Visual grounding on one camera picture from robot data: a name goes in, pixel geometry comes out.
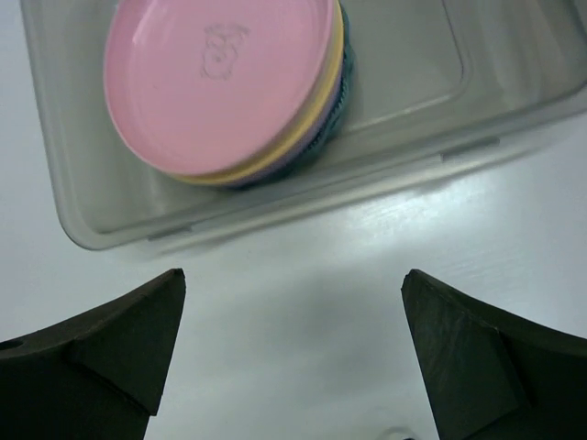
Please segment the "purple plate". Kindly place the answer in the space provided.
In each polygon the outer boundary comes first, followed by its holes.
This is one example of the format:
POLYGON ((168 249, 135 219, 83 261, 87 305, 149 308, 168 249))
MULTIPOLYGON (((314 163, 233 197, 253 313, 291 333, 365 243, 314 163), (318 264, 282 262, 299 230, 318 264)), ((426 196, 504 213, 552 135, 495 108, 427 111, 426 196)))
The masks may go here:
POLYGON ((345 78, 343 78, 340 80, 336 99, 333 101, 333 106, 327 114, 325 122, 319 128, 317 134, 312 138, 308 145, 302 149, 299 149, 284 163, 278 164, 277 166, 262 172, 260 176, 253 176, 251 178, 245 178, 244 180, 240 180, 234 183, 223 184, 223 187, 230 190, 239 191, 262 184, 276 182, 315 160, 318 151, 338 130, 338 126, 342 120, 342 115, 345 110, 348 91, 348 82, 345 78))

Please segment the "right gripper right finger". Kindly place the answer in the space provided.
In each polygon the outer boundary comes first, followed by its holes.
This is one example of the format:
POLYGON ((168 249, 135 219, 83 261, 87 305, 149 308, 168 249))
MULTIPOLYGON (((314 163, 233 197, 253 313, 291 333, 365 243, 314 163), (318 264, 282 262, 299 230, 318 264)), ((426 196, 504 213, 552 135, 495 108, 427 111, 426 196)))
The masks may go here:
POLYGON ((586 341, 411 270, 401 289, 442 439, 583 439, 586 341))

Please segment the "pink plate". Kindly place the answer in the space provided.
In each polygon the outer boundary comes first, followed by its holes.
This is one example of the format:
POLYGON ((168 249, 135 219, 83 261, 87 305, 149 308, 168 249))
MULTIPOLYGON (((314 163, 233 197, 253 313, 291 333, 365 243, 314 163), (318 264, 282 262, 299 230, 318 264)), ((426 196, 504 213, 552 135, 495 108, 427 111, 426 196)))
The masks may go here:
POLYGON ((343 44, 336 1, 123 1, 105 47, 106 106, 141 160, 218 184, 314 131, 343 44))

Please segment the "teal scalloped plate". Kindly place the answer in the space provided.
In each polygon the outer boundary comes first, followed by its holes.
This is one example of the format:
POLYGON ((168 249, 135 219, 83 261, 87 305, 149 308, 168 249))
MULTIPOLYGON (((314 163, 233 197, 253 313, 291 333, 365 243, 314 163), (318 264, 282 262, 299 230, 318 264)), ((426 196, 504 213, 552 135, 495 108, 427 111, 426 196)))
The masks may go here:
MULTIPOLYGON (((346 98, 346 105, 345 105, 345 110, 344 110, 344 113, 343 113, 343 115, 342 115, 342 120, 341 120, 341 122, 340 122, 340 124, 339 124, 339 126, 338 126, 338 130, 337 130, 337 131, 336 131, 336 132, 333 134, 333 136, 332 136, 332 137, 331 137, 331 138, 330 138, 328 141, 332 140, 332 139, 333 139, 333 138, 334 138, 334 137, 335 137, 335 136, 338 134, 338 132, 339 132, 339 130, 340 130, 340 128, 341 128, 341 126, 343 125, 343 121, 344 121, 344 118, 345 118, 345 114, 346 114, 346 112, 347 112, 347 108, 348 108, 349 97, 350 97, 350 95, 351 95, 351 88, 352 88, 352 82, 353 82, 353 71, 354 71, 354 64, 355 64, 355 56, 354 56, 354 51, 353 51, 353 48, 352 48, 352 46, 351 46, 351 43, 350 43, 350 24, 349 24, 349 17, 348 17, 348 14, 347 14, 346 10, 345 10, 345 7, 344 7, 343 5, 339 5, 339 6, 340 6, 341 16, 342 16, 342 20, 343 20, 343 35, 344 35, 344 44, 343 44, 343 60, 342 60, 342 62, 341 62, 341 70, 340 70, 340 74, 338 75, 338 87, 339 87, 339 84, 340 84, 340 80, 341 80, 341 79, 343 79, 343 78, 345 78, 345 79, 347 80, 347 82, 348 82, 348 85, 349 85, 349 91, 348 91, 348 95, 347 95, 347 98, 346 98)), ((333 106, 333 101, 334 101, 335 99, 336 99, 336 96, 334 96, 334 97, 332 97, 332 98, 330 99, 330 101, 331 101, 331 104, 329 104, 329 111, 330 111, 330 109, 332 108, 332 106, 333 106)), ((321 152, 322 152, 322 151, 325 149, 325 145, 324 145, 324 146, 323 146, 323 147, 322 147, 322 148, 321 148, 321 149, 318 151, 318 154, 317 154, 317 157, 316 157, 316 159, 315 159, 315 160, 313 160, 312 162, 308 163, 307 165, 303 166, 301 169, 303 169, 304 167, 308 167, 308 166, 310 166, 311 164, 313 164, 314 162, 316 162, 316 161, 317 161, 317 159, 318 159, 318 157, 319 157, 319 155, 320 155, 320 153, 321 153, 321 152)), ((286 160, 287 160, 287 159, 285 159, 285 160, 282 160, 282 161, 281 161, 281 162, 279 162, 278 164, 282 164, 282 163, 284 163, 286 160)))

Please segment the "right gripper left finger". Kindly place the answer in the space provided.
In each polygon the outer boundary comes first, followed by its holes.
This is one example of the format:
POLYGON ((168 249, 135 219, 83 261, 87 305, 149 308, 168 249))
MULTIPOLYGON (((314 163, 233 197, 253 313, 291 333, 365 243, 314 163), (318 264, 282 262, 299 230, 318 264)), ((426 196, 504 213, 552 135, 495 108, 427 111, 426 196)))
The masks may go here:
POLYGON ((4 439, 141 439, 158 413, 186 294, 170 269, 1 344, 4 439))

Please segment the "clear plastic bin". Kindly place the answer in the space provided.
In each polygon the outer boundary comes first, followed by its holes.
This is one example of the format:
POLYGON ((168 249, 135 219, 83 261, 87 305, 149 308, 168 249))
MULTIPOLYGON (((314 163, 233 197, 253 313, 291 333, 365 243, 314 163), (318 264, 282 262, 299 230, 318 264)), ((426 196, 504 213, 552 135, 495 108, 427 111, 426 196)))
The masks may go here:
POLYGON ((586 109, 583 1, 347 1, 354 54, 338 133, 245 191, 175 181, 116 133, 102 86, 113 1, 21 5, 61 226, 82 248, 173 247, 261 229, 525 153, 586 109))

